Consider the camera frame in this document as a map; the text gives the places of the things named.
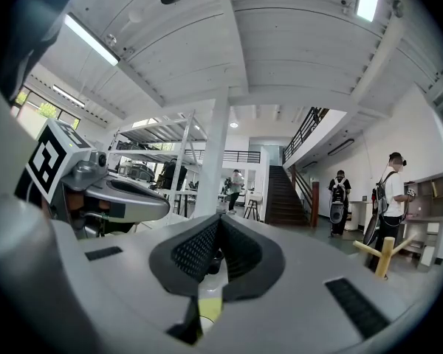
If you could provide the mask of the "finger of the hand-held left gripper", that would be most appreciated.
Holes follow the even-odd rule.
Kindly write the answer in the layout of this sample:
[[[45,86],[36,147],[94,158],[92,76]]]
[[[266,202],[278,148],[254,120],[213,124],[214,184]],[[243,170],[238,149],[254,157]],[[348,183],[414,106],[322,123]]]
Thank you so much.
[[[127,178],[106,176],[86,188],[84,194],[98,203],[108,203],[103,216],[110,222],[157,221],[170,211],[166,198]]]

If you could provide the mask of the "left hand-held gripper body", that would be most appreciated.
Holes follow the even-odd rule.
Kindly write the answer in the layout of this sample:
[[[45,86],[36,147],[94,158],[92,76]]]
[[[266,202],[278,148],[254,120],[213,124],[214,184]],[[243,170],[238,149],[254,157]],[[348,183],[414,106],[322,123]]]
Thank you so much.
[[[86,191],[109,174],[106,154],[70,125],[48,119],[18,180],[15,195],[69,224],[77,238],[103,237],[110,203]]]

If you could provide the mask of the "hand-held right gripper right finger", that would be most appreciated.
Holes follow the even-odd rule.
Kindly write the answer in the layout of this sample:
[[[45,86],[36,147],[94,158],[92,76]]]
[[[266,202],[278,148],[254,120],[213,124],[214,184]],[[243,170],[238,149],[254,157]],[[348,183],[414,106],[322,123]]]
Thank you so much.
[[[429,296],[406,303],[389,281],[328,244],[255,221],[235,220],[277,243],[285,269],[260,298],[225,304],[199,340],[199,349],[392,349],[430,308]],[[343,296],[334,296],[328,288],[343,284],[358,292],[356,299],[347,301],[366,323],[373,319],[364,299],[385,318],[371,337],[364,337],[343,309]]]

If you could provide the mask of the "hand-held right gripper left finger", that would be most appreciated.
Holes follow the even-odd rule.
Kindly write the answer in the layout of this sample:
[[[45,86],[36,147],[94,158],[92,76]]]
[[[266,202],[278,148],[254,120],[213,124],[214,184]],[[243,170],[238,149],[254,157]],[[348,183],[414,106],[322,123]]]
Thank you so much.
[[[202,331],[199,285],[166,251],[154,274],[152,251],[181,234],[216,225],[201,217],[154,231],[77,240],[51,222],[51,339],[59,347],[219,347],[219,326]]]

